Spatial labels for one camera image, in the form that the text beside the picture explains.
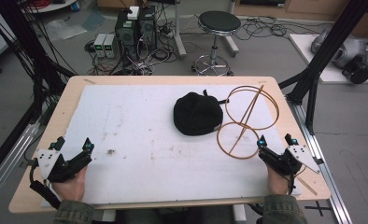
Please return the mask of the person's left hand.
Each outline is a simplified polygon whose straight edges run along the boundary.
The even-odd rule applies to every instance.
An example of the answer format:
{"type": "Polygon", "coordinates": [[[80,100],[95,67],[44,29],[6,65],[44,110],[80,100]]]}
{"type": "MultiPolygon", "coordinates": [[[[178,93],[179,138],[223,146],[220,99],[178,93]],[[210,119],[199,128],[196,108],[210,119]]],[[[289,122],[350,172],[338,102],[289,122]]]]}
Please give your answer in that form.
{"type": "Polygon", "coordinates": [[[85,193],[85,175],[87,168],[82,168],[73,179],[63,183],[53,182],[52,187],[63,201],[81,202],[85,193]]]}

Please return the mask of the black round stool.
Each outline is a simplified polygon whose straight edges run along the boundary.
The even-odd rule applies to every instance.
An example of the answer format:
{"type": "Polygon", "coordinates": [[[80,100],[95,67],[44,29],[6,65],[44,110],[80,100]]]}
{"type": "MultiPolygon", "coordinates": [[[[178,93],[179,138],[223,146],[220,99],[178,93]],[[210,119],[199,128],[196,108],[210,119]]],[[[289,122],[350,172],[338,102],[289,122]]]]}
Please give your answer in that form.
{"type": "Polygon", "coordinates": [[[235,35],[241,26],[240,20],[226,11],[206,11],[198,17],[199,27],[214,36],[209,54],[199,56],[191,65],[191,70],[198,76],[232,76],[234,73],[228,62],[217,54],[218,37],[235,35]]]}

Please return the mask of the white table leg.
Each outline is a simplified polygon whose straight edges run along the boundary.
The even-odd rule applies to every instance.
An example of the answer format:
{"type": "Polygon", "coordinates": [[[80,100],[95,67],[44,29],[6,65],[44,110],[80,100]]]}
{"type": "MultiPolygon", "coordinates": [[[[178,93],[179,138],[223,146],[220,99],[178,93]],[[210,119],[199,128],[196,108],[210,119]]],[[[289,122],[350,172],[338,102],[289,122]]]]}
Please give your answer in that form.
{"type": "MultiPolygon", "coordinates": [[[[234,7],[237,0],[229,0],[227,11],[231,14],[234,13],[234,7]]],[[[224,37],[230,51],[232,52],[232,55],[235,57],[236,54],[239,52],[239,48],[236,46],[233,38],[231,36],[225,36],[224,37]]]]}
{"type": "Polygon", "coordinates": [[[183,41],[180,36],[180,0],[174,0],[175,2],[175,30],[174,39],[177,46],[178,58],[183,60],[187,57],[187,51],[183,45],[183,41]]]}

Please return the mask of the small white box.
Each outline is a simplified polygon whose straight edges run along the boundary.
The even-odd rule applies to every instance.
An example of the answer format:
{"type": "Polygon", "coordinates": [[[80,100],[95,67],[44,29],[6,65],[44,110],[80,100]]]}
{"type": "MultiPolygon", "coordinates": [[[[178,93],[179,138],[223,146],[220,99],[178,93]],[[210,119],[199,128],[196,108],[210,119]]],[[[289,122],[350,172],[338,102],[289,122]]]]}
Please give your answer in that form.
{"type": "Polygon", "coordinates": [[[133,6],[129,7],[129,12],[127,14],[127,19],[135,21],[138,18],[139,15],[139,7],[133,6]]]}

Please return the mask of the black knit hat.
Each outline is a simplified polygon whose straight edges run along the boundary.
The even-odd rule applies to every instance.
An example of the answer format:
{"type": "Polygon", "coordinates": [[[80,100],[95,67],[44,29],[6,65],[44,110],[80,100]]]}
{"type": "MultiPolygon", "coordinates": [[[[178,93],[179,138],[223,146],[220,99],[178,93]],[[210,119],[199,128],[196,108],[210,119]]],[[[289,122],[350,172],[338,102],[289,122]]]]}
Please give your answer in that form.
{"type": "Polygon", "coordinates": [[[223,122],[221,105],[229,102],[229,99],[219,101],[207,91],[203,91],[203,94],[189,92],[177,99],[174,105],[174,124],[181,133],[188,136],[213,133],[223,122]]]}

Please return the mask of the round white table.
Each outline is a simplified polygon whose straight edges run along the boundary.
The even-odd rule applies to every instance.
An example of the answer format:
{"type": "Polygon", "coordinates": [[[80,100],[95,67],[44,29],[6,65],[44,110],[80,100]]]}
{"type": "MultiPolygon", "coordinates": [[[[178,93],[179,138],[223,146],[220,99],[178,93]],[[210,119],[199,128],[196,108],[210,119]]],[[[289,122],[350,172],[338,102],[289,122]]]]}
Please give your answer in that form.
{"type": "Polygon", "coordinates": [[[22,12],[44,13],[58,10],[76,3],[77,0],[26,0],[21,6],[22,12]]]}

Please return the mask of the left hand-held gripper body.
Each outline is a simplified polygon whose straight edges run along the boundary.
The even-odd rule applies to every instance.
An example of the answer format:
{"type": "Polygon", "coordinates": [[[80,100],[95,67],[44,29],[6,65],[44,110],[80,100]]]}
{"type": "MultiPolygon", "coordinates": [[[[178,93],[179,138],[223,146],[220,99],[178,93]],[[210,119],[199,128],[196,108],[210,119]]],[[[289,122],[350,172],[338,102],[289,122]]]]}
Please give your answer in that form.
{"type": "Polygon", "coordinates": [[[38,149],[36,157],[44,179],[63,183],[68,179],[73,179],[80,170],[92,161],[92,151],[85,149],[73,159],[66,161],[58,150],[38,149]]]}

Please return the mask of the white floor board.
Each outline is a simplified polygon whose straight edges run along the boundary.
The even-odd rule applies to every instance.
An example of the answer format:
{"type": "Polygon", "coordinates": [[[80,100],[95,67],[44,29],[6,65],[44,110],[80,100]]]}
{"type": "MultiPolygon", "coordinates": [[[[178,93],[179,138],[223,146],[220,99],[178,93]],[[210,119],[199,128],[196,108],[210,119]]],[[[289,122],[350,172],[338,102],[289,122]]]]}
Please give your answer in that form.
{"type": "MultiPolygon", "coordinates": [[[[314,57],[311,52],[311,44],[316,37],[317,35],[289,35],[291,43],[300,52],[306,63],[310,63],[314,57]]],[[[320,75],[319,82],[322,84],[350,84],[350,81],[342,74],[342,70],[333,63],[328,63],[320,75]]]]}

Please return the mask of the black device on board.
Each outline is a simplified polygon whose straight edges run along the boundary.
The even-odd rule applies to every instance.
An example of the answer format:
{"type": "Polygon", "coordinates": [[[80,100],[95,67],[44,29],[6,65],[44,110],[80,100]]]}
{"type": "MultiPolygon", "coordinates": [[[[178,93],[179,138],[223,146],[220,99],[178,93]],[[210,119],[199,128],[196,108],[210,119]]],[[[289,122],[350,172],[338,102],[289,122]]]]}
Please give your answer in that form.
{"type": "Polygon", "coordinates": [[[353,84],[361,84],[368,80],[368,65],[362,61],[362,57],[356,55],[344,66],[342,75],[353,84]]]}

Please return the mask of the aluminium rail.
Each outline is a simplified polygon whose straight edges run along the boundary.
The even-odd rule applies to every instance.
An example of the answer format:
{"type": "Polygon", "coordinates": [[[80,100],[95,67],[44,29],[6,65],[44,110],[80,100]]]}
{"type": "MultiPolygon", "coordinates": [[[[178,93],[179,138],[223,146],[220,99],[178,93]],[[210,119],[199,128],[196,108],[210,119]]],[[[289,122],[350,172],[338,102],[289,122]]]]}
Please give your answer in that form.
{"type": "Polygon", "coordinates": [[[40,129],[40,122],[28,124],[18,137],[13,139],[13,143],[7,147],[8,152],[0,163],[0,191],[7,182],[10,174],[23,157],[26,148],[35,140],[35,135],[40,129]]]}
{"type": "Polygon", "coordinates": [[[295,105],[292,102],[288,102],[290,110],[295,117],[297,124],[304,136],[304,140],[310,148],[312,155],[318,161],[318,167],[322,174],[326,185],[328,186],[331,196],[328,199],[330,206],[332,207],[334,217],[338,224],[352,224],[352,220],[347,211],[343,198],[340,195],[339,189],[336,186],[333,175],[330,171],[327,161],[324,158],[321,147],[319,146],[318,140],[305,125],[306,113],[301,105],[295,105]]]}

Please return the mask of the thin wooden stick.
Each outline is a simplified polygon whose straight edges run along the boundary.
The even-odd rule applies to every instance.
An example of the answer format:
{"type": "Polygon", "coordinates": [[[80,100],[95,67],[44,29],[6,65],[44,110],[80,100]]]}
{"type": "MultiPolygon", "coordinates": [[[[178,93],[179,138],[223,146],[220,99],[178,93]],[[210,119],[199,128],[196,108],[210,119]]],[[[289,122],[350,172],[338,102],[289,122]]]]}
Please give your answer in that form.
{"type": "Polygon", "coordinates": [[[309,191],[311,191],[314,195],[318,196],[318,193],[315,189],[313,189],[309,184],[307,184],[301,177],[297,177],[297,180],[305,186],[309,191]]]}

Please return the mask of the wooden ring hat stand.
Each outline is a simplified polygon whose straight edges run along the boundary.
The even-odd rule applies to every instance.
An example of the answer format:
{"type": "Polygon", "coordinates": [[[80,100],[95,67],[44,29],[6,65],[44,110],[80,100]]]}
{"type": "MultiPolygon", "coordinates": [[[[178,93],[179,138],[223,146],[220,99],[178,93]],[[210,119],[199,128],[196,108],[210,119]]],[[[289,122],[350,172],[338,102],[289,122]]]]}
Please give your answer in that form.
{"type": "Polygon", "coordinates": [[[233,88],[223,104],[228,121],[217,131],[217,144],[231,158],[253,158],[259,150],[242,148],[241,143],[258,142],[262,134],[274,128],[280,118],[276,99],[261,86],[233,88]]]}

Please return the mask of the grey power supply unit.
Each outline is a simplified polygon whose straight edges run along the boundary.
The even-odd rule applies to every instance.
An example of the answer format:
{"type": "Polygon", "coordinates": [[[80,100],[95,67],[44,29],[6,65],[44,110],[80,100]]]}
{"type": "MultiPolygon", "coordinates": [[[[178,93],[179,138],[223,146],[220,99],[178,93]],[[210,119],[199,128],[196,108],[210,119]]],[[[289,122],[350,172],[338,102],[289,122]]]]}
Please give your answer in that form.
{"type": "Polygon", "coordinates": [[[114,58],[115,51],[114,51],[114,35],[107,34],[106,39],[104,41],[104,50],[107,58],[114,58]]]}
{"type": "Polygon", "coordinates": [[[106,39],[106,34],[98,34],[93,42],[93,47],[95,49],[98,58],[104,58],[106,56],[104,50],[104,41],[106,39]]]}

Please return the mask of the person's right hand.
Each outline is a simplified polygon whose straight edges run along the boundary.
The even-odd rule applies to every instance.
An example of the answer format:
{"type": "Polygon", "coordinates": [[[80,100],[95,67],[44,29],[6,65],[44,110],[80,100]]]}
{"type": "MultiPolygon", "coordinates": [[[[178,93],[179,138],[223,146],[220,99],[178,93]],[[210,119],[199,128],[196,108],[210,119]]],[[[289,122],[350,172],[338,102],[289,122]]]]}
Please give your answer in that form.
{"type": "Polygon", "coordinates": [[[289,181],[271,167],[267,167],[267,186],[272,195],[284,195],[289,192],[289,181]]]}

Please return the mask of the clear plastic sheet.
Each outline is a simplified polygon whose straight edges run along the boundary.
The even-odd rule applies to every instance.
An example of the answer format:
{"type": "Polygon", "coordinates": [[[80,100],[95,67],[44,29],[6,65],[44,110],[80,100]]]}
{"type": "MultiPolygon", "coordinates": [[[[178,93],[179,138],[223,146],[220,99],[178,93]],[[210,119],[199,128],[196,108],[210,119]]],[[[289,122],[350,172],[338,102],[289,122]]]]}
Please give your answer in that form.
{"type": "Polygon", "coordinates": [[[50,21],[46,25],[47,33],[50,40],[66,40],[77,35],[82,35],[87,32],[81,25],[69,26],[63,20],[50,21]]]}

